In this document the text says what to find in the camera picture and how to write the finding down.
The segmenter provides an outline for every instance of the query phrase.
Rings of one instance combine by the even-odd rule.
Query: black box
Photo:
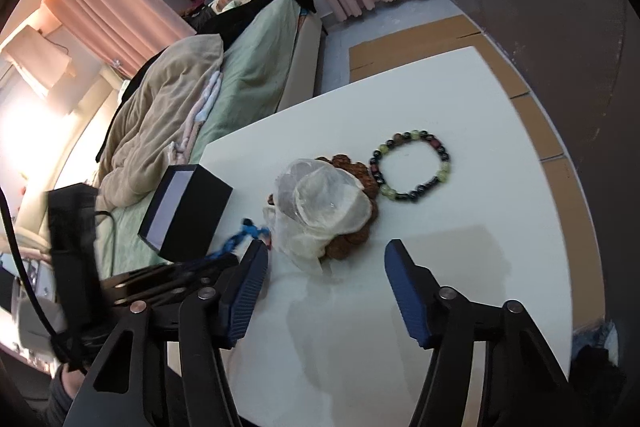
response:
[[[138,235],[167,261],[204,257],[233,189],[199,165],[164,173]]]

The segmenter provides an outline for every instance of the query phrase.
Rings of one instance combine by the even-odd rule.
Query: blue gripper pad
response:
[[[386,245],[385,270],[409,336],[426,349],[431,337],[427,302],[418,289],[418,267],[399,239],[393,239]]]
[[[260,242],[260,248],[257,249],[250,262],[244,281],[242,281],[238,293],[230,306],[227,336],[232,344],[244,337],[249,327],[249,321],[254,313],[255,303],[262,288],[264,276],[267,273],[269,255],[264,243]]]

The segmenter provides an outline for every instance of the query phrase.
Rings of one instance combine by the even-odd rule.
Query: white table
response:
[[[290,161],[346,153],[368,162],[382,140],[414,128],[450,152],[446,185],[417,204],[380,196],[369,241],[322,277],[272,253],[246,337],[227,360],[247,419],[262,427],[408,425],[430,351],[408,336],[386,279],[383,252],[393,238],[471,300],[523,302],[568,372],[572,306],[556,208],[524,127],[474,48],[377,74],[211,143],[201,165],[234,187],[216,247],[243,217],[260,222]],[[386,157],[383,171],[409,190],[436,166],[428,146],[412,144]],[[478,344],[468,425],[478,415],[482,354]]]

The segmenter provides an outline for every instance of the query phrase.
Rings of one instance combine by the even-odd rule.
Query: floor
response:
[[[322,46],[324,58],[318,72],[318,94],[349,84],[349,48],[352,46],[461,13],[450,0],[398,0],[380,4],[357,19],[331,26]]]

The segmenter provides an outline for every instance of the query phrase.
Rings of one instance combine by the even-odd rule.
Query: green bed sheet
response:
[[[196,139],[190,163],[198,163],[214,140],[276,111],[293,56],[300,7],[293,0],[275,0],[265,7],[225,52],[220,94]],[[102,279],[163,263],[139,237],[138,229],[153,193],[126,208],[116,208],[113,225],[98,226],[95,251]]]

